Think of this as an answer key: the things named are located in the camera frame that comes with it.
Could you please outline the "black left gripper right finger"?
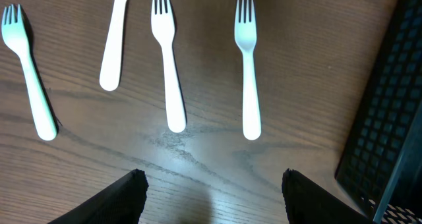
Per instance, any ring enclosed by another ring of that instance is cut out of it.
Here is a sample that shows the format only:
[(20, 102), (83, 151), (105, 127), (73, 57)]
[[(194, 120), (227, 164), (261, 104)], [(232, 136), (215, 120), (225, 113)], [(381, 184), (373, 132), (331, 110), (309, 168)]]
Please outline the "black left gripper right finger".
[(361, 215), (299, 171), (283, 173), (282, 194), (290, 224), (370, 224)]

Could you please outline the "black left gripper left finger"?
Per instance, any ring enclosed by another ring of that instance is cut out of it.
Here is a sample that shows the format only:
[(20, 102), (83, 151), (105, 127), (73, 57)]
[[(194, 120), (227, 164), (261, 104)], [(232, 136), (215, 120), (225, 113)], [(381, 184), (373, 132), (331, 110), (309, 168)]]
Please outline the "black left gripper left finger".
[(145, 172), (134, 169), (52, 223), (138, 223), (147, 190)]

